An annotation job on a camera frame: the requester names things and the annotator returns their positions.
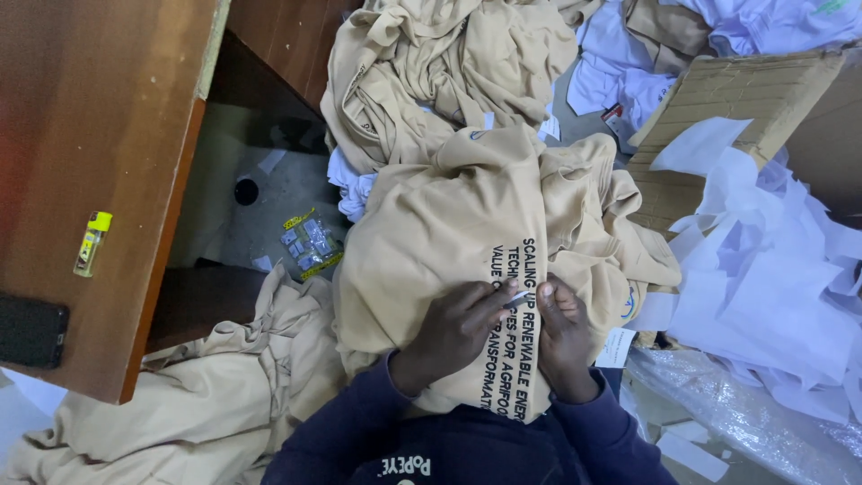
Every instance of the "concrete floor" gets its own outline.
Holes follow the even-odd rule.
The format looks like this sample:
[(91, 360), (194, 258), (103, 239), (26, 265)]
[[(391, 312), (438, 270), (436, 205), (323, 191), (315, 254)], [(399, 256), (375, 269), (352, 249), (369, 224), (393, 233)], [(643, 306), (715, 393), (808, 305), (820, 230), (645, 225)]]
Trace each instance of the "concrete floor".
[[(551, 147), (568, 146), (596, 132), (612, 135), (600, 119), (601, 113), (577, 117), (566, 103), (572, 70), (573, 67), (557, 83), (553, 111), (559, 119), (561, 140), (548, 137), (547, 144)], [(274, 129), (277, 124), (281, 130)], [(338, 190), (327, 181), (328, 156), (319, 139), (319, 127), (307, 128), (234, 106), (208, 104), (172, 248), (172, 266), (191, 266), (196, 258), (205, 257), (253, 268), (253, 259), (268, 255), (273, 264), (283, 259), (290, 275), (298, 279), (300, 270), (279, 238), (287, 219), (301, 216), (312, 207), (334, 237), (345, 240), (351, 224), (338, 212)], [(297, 147), (306, 153), (298, 153)], [(274, 148), (294, 151), (286, 152), (267, 175), (257, 164)], [(623, 167), (628, 158), (620, 154), (617, 166)], [(241, 206), (234, 201), (233, 189), (240, 177), (252, 179), (260, 189), (252, 205)], [(322, 274), (331, 278), (333, 271), (334, 268), (329, 268)], [(653, 442), (659, 438), (661, 425), (690, 419), (683, 408), (640, 383), (634, 382), (632, 386), (640, 402), (639, 409), (650, 424)], [(702, 447), (716, 456), (728, 449), (718, 439), (711, 439)], [(734, 451), (728, 461), (730, 470), (720, 484), (787, 483), (739, 452)], [(664, 462), (682, 485), (711, 483), (666, 457)]]

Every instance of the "black phone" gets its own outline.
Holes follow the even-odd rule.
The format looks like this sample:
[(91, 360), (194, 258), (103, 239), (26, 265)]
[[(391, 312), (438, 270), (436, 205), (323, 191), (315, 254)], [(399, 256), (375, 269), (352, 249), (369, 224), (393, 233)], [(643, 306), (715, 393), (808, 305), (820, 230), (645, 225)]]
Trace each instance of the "black phone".
[(63, 305), (0, 293), (0, 362), (56, 368), (68, 326)]

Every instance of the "small plastic packet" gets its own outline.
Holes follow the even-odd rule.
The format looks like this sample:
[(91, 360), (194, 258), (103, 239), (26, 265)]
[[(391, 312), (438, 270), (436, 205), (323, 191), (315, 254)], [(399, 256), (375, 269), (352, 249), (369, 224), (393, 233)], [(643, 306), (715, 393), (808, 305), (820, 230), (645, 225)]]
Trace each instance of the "small plastic packet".
[(341, 245), (323, 221), (312, 217), (314, 212), (312, 208), (304, 216), (284, 223), (281, 236), (281, 243), (287, 246), (290, 257), (302, 269), (300, 278), (303, 280), (341, 261), (344, 256)]

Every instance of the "hand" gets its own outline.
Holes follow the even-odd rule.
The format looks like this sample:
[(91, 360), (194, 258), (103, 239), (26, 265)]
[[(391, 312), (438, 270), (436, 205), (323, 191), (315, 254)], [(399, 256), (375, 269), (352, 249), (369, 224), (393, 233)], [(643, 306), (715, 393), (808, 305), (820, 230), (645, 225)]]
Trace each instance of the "hand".
[(594, 400), (599, 386), (590, 375), (590, 325), (584, 302), (553, 273), (539, 285), (536, 300), (542, 316), (539, 370), (557, 398), (568, 404)]
[(432, 301), (419, 334), (389, 362), (395, 387), (404, 395), (416, 396), (432, 382), (475, 361), (491, 329), (510, 314), (503, 305), (517, 289), (517, 280), (507, 280), (499, 289), (473, 281)]

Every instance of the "navy sweatshirt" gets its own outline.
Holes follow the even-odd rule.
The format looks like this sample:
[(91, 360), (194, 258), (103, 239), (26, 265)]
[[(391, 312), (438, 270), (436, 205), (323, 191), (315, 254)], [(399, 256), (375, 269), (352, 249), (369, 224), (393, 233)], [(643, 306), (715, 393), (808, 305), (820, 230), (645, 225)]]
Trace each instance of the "navy sweatshirt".
[(470, 406), (400, 420), (411, 399), (395, 389), (388, 361), (357, 375), (298, 426), (261, 485), (677, 483), (596, 368), (590, 373), (601, 392), (592, 402), (552, 400), (523, 425)]

